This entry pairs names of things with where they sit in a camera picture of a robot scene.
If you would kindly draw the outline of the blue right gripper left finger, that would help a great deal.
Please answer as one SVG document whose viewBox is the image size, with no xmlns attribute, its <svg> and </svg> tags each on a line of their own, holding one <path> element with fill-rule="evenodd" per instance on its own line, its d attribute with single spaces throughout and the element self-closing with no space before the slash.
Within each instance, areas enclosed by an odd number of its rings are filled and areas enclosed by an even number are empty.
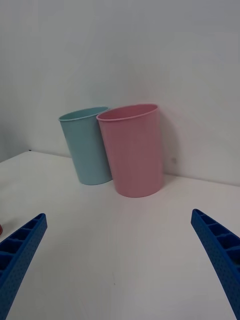
<svg viewBox="0 0 240 320">
<path fill-rule="evenodd" d="M 47 228 L 40 213 L 0 243 L 0 319 L 7 318 Z"/>
</svg>

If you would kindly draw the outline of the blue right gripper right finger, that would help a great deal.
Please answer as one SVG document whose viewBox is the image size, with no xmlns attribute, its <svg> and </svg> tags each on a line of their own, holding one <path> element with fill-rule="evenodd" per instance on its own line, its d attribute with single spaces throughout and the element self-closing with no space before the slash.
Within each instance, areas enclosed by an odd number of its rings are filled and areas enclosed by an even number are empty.
<svg viewBox="0 0 240 320">
<path fill-rule="evenodd" d="M 208 255 L 236 319 L 240 319 L 240 238 L 198 209 L 192 211 L 191 225 Z"/>
</svg>

